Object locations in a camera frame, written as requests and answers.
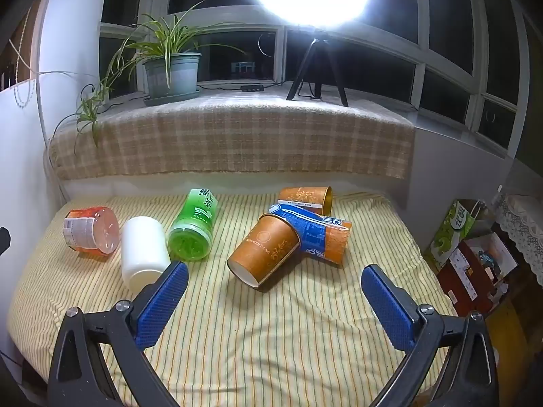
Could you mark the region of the white lace cloth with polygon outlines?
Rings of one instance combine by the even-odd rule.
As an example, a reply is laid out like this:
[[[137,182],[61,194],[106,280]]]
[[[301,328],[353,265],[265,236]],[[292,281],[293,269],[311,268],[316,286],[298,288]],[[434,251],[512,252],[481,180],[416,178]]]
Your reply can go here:
[[[501,195],[495,216],[542,286],[542,201],[525,195]]]

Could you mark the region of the orange paper cup front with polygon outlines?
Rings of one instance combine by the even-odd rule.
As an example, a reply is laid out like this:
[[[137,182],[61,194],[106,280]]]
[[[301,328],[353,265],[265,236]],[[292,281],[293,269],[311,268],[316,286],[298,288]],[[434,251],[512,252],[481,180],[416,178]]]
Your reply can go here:
[[[227,259],[230,271],[257,289],[300,246],[296,229],[284,218],[262,215]]]

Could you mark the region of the beige plaid blanket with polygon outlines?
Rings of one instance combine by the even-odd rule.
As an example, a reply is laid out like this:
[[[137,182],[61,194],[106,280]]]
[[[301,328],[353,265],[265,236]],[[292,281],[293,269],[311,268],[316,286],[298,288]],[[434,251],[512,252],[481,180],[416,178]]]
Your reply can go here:
[[[201,96],[63,125],[50,143],[56,175],[75,180],[165,173],[350,173],[404,179],[415,131],[361,100],[346,108],[279,95]]]

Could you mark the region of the orange labelled noodle cup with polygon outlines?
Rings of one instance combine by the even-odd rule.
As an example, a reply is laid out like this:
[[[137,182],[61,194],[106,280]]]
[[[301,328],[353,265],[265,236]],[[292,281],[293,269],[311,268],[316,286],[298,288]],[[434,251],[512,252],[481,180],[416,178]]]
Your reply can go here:
[[[108,256],[120,242],[120,225],[108,207],[70,210],[63,220],[62,235],[73,250]]]

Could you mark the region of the green plastic tea cup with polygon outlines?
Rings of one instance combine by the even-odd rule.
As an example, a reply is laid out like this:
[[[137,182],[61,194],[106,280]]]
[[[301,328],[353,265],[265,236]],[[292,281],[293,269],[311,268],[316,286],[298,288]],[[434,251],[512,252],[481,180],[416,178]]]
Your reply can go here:
[[[207,188],[192,189],[168,232],[170,256],[182,261],[200,261],[210,254],[216,222],[217,199]]]

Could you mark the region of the blue orange paper cup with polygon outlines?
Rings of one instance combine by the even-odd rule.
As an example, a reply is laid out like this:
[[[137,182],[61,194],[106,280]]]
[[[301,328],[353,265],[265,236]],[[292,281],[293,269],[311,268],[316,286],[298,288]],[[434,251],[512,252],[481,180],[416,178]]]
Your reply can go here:
[[[301,207],[277,203],[270,214],[289,222],[301,241],[301,250],[341,266],[352,224],[348,221],[318,215]]]

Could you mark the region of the green cardboard box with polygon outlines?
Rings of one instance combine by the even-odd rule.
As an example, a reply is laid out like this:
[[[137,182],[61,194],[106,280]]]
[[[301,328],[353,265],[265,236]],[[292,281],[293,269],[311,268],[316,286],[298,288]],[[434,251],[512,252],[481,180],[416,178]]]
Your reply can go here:
[[[476,220],[487,210],[482,200],[456,198],[438,227],[433,240],[423,252],[423,258],[434,273],[446,264],[450,254],[471,232]]]

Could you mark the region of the white plastic cup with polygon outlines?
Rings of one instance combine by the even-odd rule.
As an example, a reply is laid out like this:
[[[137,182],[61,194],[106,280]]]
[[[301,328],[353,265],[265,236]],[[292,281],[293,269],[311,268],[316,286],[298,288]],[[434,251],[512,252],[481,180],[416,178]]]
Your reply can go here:
[[[129,291],[155,283],[169,265],[162,224],[147,216],[128,219],[121,231],[121,276]]]

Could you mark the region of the black power strip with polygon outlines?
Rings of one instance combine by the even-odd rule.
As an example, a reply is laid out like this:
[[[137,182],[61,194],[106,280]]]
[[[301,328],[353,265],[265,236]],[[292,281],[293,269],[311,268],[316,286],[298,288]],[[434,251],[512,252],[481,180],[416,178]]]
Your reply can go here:
[[[243,93],[258,93],[263,92],[265,87],[263,84],[243,84],[240,91]]]

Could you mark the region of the red white box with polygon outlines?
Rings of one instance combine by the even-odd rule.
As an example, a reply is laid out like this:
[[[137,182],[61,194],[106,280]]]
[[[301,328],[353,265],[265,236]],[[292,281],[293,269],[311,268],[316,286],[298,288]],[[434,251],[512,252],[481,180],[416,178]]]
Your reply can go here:
[[[458,316],[490,313],[508,291],[505,281],[517,267],[497,233],[463,240],[437,277]]]

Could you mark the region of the spider plant in grey pot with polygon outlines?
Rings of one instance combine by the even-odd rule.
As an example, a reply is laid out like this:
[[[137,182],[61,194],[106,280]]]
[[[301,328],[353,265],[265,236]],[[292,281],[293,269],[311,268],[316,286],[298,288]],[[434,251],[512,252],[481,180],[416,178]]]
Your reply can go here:
[[[171,18],[146,14],[144,21],[133,24],[111,57],[105,75],[96,84],[84,85],[75,112],[60,119],[54,129],[58,131],[72,120],[78,134],[90,130],[94,143],[98,143],[98,116],[108,110],[106,102],[114,84],[123,75],[131,77],[139,65],[145,69],[152,100],[195,93],[203,46],[198,38],[225,23],[189,26],[185,18],[192,11],[190,7]]]

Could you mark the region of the yellow striped table cloth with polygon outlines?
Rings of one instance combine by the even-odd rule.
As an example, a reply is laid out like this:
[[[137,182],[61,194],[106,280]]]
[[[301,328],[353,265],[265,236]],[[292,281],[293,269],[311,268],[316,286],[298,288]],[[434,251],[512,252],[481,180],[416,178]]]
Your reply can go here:
[[[120,250],[105,261],[67,247],[67,212],[111,208],[167,231],[185,195],[84,197],[65,205],[27,261],[7,317],[22,355],[47,380],[65,311],[105,311],[133,296],[121,279]],[[342,267],[293,256],[260,289],[226,260],[276,194],[218,195],[208,259],[189,263],[190,282],[155,347],[145,355],[182,406],[367,406],[403,354],[388,341],[362,294],[360,276],[379,266],[418,303],[455,315],[437,278],[389,200],[372,193],[334,197],[332,216],[353,225]]]

